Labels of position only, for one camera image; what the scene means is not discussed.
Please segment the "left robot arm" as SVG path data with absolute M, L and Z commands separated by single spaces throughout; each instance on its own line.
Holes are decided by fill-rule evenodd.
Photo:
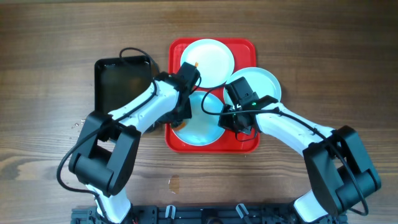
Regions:
M 129 180 L 141 136 L 156 122 L 180 124 L 191 118 L 189 96 L 201 81 L 198 71 L 153 78 L 148 89 L 130 103 L 108 114 L 90 113 L 76 144 L 60 165 L 86 185 L 97 207 L 92 223 L 133 223 L 132 204 L 125 185 Z

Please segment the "light blue plate bottom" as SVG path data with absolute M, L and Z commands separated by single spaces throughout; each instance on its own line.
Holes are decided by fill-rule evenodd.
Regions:
M 219 116 L 203 112 L 201 102 L 204 91 L 195 91 L 190 95 L 192 117 L 183 121 L 184 127 L 174 134 L 186 144 L 192 146 L 206 146 L 218 140 L 225 129 L 218 126 Z

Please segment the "light blue plate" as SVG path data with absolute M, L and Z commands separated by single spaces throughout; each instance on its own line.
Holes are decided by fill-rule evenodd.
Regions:
M 235 62 L 231 50 L 214 39 L 200 39 L 189 44 L 182 52 L 180 64 L 197 64 L 200 88 L 213 88 L 224 84 L 232 75 Z
M 195 91 L 190 95 L 192 117 L 183 121 L 184 127 L 174 134 L 186 144 L 192 146 L 206 146 L 218 140 L 225 129 L 218 126 L 219 116 L 203 112 L 201 102 L 204 91 Z
M 268 70 L 259 67 L 247 67 L 234 72 L 227 80 L 226 84 L 244 77 L 251 87 L 252 92 L 257 94 L 259 99 L 271 96 L 277 102 L 281 100 L 282 89 L 279 81 Z

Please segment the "light blue plate top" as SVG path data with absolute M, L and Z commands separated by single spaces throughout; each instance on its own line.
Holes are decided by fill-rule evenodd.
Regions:
M 197 64 L 200 88 L 213 88 L 224 84 L 232 75 L 235 62 L 231 50 L 214 39 L 200 39 L 189 44 L 182 52 L 180 64 Z

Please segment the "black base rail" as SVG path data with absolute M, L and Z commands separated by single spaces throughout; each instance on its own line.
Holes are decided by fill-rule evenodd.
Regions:
M 133 206 L 123 223 L 303 223 L 289 204 L 264 204 L 210 207 Z

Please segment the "green orange sponge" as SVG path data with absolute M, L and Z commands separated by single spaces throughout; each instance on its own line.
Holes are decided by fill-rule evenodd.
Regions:
M 173 123 L 170 124 L 170 127 L 174 130 L 174 131 L 179 131 L 182 128 L 184 128 L 186 126 L 186 122 L 184 121 L 175 121 Z

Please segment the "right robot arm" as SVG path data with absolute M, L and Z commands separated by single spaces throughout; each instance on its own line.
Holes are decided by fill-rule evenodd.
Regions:
M 311 223 L 348 210 L 368 215 L 366 197 L 381 188 L 381 179 L 353 128 L 313 123 L 256 93 L 228 97 L 220 119 L 233 131 L 255 128 L 275 137 L 303 157 L 311 189 L 293 202 L 301 220 Z

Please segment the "black water tray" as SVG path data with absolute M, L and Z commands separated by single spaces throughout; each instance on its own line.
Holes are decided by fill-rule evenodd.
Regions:
M 95 111 L 89 115 L 96 128 L 101 128 L 111 120 L 110 111 L 130 103 L 143 93 L 151 84 L 152 65 L 146 56 L 126 58 L 104 58 L 96 61 L 95 75 Z

